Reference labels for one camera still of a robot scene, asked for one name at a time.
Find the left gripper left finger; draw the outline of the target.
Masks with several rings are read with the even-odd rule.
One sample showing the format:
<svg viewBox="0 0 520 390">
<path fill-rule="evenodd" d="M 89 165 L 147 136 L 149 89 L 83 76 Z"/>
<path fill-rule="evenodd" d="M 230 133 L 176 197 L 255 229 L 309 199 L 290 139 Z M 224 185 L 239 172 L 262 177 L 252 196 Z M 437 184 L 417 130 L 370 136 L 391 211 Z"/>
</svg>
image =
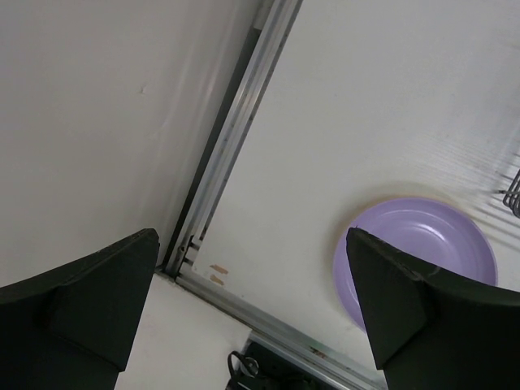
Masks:
<svg viewBox="0 0 520 390">
<path fill-rule="evenodd" d="M 3 389 L 112 389 L 150 289 L 158 233 L 142 229 L 1 289 Z"/>
</svg>

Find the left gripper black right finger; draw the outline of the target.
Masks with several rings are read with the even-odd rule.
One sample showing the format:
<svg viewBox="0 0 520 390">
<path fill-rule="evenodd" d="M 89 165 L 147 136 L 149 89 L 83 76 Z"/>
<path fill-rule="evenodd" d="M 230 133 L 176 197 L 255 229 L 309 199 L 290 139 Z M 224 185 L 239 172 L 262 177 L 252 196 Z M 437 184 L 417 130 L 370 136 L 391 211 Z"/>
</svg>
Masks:
<svg viewBox="0 0 520 390">
<path fill-rule="evenodd" d="M 390 389 L 517 389 L 519 294 L 460 276 L 355 227 L 346 253 Z"/>
</svg>

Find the purple plastic plate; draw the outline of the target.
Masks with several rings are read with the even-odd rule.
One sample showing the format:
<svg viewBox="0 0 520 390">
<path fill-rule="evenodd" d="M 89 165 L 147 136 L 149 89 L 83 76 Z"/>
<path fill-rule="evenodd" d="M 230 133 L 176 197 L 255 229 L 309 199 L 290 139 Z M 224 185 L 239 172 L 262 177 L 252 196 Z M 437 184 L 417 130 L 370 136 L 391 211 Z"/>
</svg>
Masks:
<svg viewBox="0 0 520 390">
<path fill-rule="evenodd" d="M 451 272 L 495 286 L 493 249 L 465 213 L 423 197 L 382 201 L 358 214 L 348 228 L 361 228 L 393 247 Z"/>
</svg>

